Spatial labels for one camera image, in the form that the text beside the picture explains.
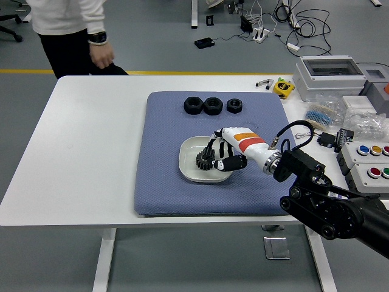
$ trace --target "gray floor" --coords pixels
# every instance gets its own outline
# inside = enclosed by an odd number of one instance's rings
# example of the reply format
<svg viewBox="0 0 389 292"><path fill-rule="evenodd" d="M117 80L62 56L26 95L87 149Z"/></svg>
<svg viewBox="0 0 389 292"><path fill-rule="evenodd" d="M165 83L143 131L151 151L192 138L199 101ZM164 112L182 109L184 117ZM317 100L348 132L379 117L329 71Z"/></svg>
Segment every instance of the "gray floor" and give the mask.
<svg viewBox="0 0 389 292"><path fill-rule="evenodd" d="M240 21L238 15L229 15L223 5L208 12L205 1L199 0L199 27L192 30L190 2L108 1L105 23L115 49L115 62L127 71L293 72L296 58L275 36L263 44L237 37L216 40L213 48L198 50L194 40L240 34ZM332 54L351 55L357 62L389 64L389 1L381 2L383 6L375 8L369 0L303 0L296 12L311 8L331 12L327 40ZM249 9L252 3L245 1L244 8ZM264 12L272 12L275 1L261 4ZM15 7L15 3L0 0L0 14L13 13ZM210 13L215 25L207 27L205 16ZM0 33L0 70L50 69L31 24L1 24L17 30L24 41L16 43L12 36ZM273 28L269 15L264 16L264 25ZM278 24L276 32L285 40L290 28ZM322 38L301 40L300 44L325 47ZM302 55L317 53L307 49ZM0 73L0 200L55 83L52 74ZM286 230L292 234L292 254L301 260L305 273L288 273L288 266L274 266L272 269L280 272L269 274L262 266L266 261L259 228L120 230L109 290L133 287L133 291L317 291L312 258L305 251L307 242L297 236L302 231L301 226ZM356 240L324 244L338 291L387 291L388 260ZM100 237L89 229L2 228L0 291L91 291L99 247Z"/></svg>

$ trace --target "yellow tape measure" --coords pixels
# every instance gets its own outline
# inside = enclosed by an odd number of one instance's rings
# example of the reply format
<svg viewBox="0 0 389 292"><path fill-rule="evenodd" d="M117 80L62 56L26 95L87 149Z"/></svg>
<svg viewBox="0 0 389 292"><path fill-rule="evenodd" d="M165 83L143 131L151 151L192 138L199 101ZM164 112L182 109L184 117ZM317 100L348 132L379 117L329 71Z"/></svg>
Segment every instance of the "yellow tape measure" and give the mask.
<svg viewBox="0 0 389 292"><path fill-rule="evenodd" d="M273 92L277 93L280 98L286 99L294 88L293 84L279 78L276 84L274 84Z"/></svg>

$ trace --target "gray box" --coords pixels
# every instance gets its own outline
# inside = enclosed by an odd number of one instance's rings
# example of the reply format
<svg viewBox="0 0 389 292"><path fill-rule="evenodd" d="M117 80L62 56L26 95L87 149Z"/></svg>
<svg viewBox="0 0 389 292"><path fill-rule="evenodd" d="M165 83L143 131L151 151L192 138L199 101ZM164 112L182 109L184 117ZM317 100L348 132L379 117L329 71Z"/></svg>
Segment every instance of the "gray box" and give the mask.
<svg viewBox="0 0 389 292"><path fill-rule="evenodd" d="M350 56L302 56L293 81L303 101L326 96L358 96L366 77Z"/></svg>
<svg viewBox="0 0 389 292"><path fill-rule="evenodd" d="M387 114L389 116L389 94L384 91L386 85L384 82L372 83L366 92L366 96L377 114Z"/></svg>
<svg viewBox="0 0 389 292"><path fill-rule="evenodd" d="M367 78L360 95L365 96L373 83L389 83L389 73L378 64L359 64L359 69Z"/></svg>

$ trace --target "person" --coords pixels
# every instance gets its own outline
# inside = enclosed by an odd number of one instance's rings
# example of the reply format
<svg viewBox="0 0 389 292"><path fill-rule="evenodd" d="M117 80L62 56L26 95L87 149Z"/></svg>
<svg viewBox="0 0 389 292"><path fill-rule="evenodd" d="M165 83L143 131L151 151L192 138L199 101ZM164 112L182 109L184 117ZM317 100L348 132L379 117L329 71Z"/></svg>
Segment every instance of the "person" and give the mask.
<svg viewBox="0 0 389 292"><path fill-rule="evenodd" d="M32 27L57 79L65 75L127 75L113 63L104 28L105 0L27 0Z"/></svg>

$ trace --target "chair wheel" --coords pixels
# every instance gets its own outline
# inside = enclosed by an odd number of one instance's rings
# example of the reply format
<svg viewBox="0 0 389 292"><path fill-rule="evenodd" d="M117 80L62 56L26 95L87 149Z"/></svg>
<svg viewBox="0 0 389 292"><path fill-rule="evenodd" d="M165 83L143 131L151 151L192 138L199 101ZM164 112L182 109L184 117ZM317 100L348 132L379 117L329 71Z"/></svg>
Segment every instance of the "chair wheel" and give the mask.
<svg viewBox="0 0 389 292"><path fill-rule="evenodd" d="M21 35L14 35L13 37L15 41L17 41L18 43L20 43L23 40L23 37Z"/></svg>

